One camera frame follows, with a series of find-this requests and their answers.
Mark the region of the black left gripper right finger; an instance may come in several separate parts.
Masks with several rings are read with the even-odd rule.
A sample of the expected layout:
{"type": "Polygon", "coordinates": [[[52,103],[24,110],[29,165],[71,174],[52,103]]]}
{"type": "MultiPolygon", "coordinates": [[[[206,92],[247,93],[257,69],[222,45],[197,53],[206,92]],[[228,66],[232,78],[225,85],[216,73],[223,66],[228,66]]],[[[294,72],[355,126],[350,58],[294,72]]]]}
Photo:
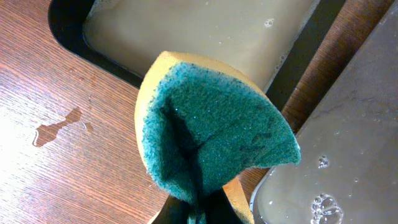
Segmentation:
{"type": "Polygon", "coordinates": [[[243,224],[233,210],[223,189],[214,191],[201,201],[207,224],[243,224]]]}

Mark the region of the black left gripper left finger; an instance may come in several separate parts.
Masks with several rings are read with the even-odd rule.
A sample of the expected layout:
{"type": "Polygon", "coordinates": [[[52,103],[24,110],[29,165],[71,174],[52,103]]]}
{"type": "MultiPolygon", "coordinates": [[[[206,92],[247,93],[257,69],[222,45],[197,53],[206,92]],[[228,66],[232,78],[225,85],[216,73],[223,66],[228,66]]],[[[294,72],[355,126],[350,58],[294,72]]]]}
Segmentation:
{"type": "Polygon", "coordinates": [[[148,224],[187,224],[189,216],[198,209],[199,205],[169,195],[162,209],[148,221],[148,224]]]}

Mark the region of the small black water tray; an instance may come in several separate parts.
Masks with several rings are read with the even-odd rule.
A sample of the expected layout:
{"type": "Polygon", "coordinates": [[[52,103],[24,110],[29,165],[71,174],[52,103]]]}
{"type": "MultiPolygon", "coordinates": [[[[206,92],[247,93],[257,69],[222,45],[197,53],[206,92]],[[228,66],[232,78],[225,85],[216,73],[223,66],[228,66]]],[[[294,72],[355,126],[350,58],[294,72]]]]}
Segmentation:
{"type": "Polygon", "coordinates": [[[52,1],[60,45],[134,87],[161,52],[245,73],[282,109],[343,1],[52,1]]]}

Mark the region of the yellow green sponge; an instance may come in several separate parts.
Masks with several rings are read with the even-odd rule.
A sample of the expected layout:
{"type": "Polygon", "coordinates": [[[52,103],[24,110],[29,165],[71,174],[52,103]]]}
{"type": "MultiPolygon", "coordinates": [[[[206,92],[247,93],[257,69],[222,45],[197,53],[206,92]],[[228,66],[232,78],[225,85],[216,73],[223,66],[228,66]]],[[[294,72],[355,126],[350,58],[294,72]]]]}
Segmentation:
{"type": "Polygon", "coordinates": [[[134,112],[139,153],[160,189],[199,205],[188,223],[206,223],[201,201],[223,189],[251,223],[238,175],[298,164],[299,144],[264,92],[239,70],[199,55],[162,52],[141,84],[134,112]]]}

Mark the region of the large dark serving tray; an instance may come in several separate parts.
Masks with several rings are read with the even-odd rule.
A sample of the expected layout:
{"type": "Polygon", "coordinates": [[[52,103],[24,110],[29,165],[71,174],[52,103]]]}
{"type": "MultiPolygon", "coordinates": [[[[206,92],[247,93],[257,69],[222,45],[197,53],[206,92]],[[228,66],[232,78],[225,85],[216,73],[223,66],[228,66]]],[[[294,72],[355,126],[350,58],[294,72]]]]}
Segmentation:
{"type": "Polygon", "coordinates": [[[397,4],[297,133],[298,165],[251,197],[256,223],[397,223],[397,4]]]}

